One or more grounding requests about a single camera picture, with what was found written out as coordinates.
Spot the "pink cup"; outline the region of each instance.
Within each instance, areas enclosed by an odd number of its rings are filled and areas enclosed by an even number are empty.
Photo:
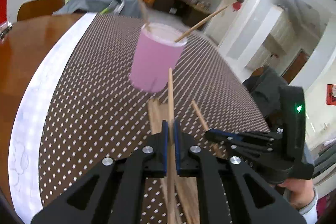
[[[159,92],[168,83],[169,68],[175,68],[188,40],[175,43],[182,33],[164,24],[150,23],[150,28],[151,32],[144,26],[140,31],[129,79],[138,89]]]

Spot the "green led indicator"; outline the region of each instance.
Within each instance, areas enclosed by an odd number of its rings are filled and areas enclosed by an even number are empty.
[[[301,112],[301,110],[302,110],[302,107],[303,107],[303,106],[298,106],[298,107],[296,108],[296,110],[297,110],[297,112],[298,112],[298,113],[300,113],[300,112]]]

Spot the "cup rim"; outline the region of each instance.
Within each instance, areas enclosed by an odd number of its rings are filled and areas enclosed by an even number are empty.
[[[151,27],[161,27],[162,29],[170,29],[171,32],[175,32],[178,36],[181,36],[183,33],[180,32],[179,30],[175,29],[174,27],[171,27],[169,25],[166,25],[166,24],[162,24],[162,23],[150,23],[149,26]],[[158,43],[161,43],[161,44],[164,44],[164,45],[168,45],[168,46],[171,46],[171,47],[183,47],[187,44],[188,42],[188,39],[185,37],[183,38],[182,40],[180,40],[179,42],[174,42],[174,41],[171,41],[171,40],[167,40],[167,39],[164,39],[162,37],[158,37],[156,35],[153,35],[152,33],[150,33],[146,28],[145,28],[145,24],[142,26],[141,28],[141,31],[144,33],[144,35],[146,37],[149,37],[150,39],[158,42]]]

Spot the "person's hand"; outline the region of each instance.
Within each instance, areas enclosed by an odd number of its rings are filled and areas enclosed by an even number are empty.
[[[312,180],[286,179],[278,186],[290,190],[290,204],[297,210],[307,206],[314,199],[314,189]]]

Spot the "silver screw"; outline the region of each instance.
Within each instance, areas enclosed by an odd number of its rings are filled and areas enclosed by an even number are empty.
[[[240,160],[239,157],[237,157],[237,156],[233,156],[233,157],[230,158],[230,162],[231,162],[232,164],[240,164],[241,160]]]
[[[111,158],[103,158],[103,160],[101,161],[102,164],[104,164],[105,166],[109,166],[113,163],[113,159]]]
[[[190,147],[190,151],[193,153],[199,153],[201,152],[201,148],[198,145],[193,145],[192,147]]]
[[[145,146],[143,149],[142,149],[142,152],[144,152],[145,154],[150,154],[154,151],[154,149],[151,147],[151,146]]]

